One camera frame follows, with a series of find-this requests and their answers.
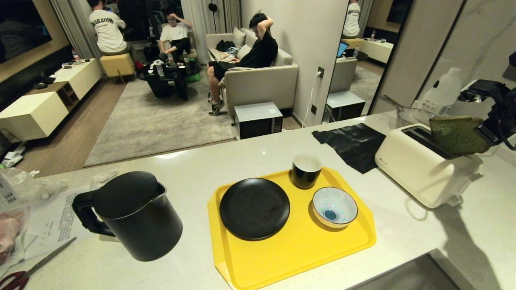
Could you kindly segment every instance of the black t-shirt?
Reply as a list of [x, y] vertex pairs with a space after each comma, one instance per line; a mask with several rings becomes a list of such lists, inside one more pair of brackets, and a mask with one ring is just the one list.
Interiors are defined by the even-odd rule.
[[251, 51], [246, 54], [238, 67], [246, 68], [266, 68], [276, 59], [278, 54], [278, 44], [268, 31], [263, 35], [262, 40], [256, 40]]

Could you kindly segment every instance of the kettle lid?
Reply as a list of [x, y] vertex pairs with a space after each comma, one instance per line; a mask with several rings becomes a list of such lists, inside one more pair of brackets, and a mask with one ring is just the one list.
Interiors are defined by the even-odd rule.
[[145, 171], [133, 171], [117, 176], [93, 195], [93, 207], [100, 216], [128, 216], [159, 194], [158, 181]]

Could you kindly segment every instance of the toaster slot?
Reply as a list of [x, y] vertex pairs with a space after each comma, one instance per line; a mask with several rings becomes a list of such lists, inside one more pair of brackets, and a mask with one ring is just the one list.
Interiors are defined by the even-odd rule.
[[450, 160], [457, 158], [457, 155], [450, 154], [446, 151], [444, 151], [441, 147], [439, 147], [437, 144], [433, 142], [432, 138], [432, 132], [430, 130], [427, 130], [426, 128], [415, 126], [410, 127], [407, 129], [402, 130], [403, 133], [405, 133], [410, 138], [416, 140], [426, 148], [434, 151], [439, 156], [441, 156], [444, 159]]

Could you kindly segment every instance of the white toaster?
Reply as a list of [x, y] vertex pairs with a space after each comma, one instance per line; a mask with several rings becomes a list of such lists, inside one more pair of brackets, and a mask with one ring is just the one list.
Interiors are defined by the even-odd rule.
[[376, 152], [378, 167], [429, 208], [461, 202], [471, 181], [482, 177], [476, 155], [456, 156], [432, 142], [430, 128], [414, 124], [392, 130]]

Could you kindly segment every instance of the yellow tray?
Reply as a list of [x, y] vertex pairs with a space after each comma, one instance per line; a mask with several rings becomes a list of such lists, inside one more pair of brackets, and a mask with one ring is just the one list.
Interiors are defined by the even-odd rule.
[[[281, 186], [291, 205], [285, 226], [268, 239], [242, 240], [224, 227], [220, 200], [233, 184], [217, 188], [208, 202], [215, 267], [236, 289], [261, 288], [376, 243], [373, 214], [337, 171], [323, 167], [315, 186], [307, 190], [291, 183], [289, 170], [262, 178]], [[322, 225], [310, 211], [314, 193], [325, 186], [343, 189], [357, 202], [357, 218], [342, 230]]]

